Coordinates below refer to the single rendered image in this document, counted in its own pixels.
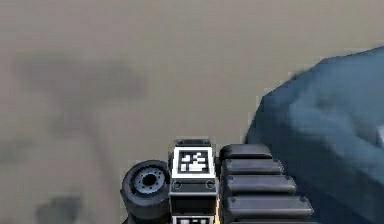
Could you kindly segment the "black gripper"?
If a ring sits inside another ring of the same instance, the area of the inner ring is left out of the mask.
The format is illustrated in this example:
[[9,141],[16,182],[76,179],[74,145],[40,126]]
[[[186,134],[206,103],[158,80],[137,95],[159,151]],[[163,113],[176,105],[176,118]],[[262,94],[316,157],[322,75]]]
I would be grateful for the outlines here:
[[168,224],[170,174],[161,160],[134,165],[124,176],[120,194],[128,212],[127,224]]

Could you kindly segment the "blue bed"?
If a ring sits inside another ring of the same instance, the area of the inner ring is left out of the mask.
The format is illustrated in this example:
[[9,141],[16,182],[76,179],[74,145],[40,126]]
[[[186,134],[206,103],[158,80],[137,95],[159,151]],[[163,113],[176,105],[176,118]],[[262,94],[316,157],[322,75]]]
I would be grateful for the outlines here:
[[245,141],[294,176],[322,224],[384,224],[384,46],[325,58],[262,97]]

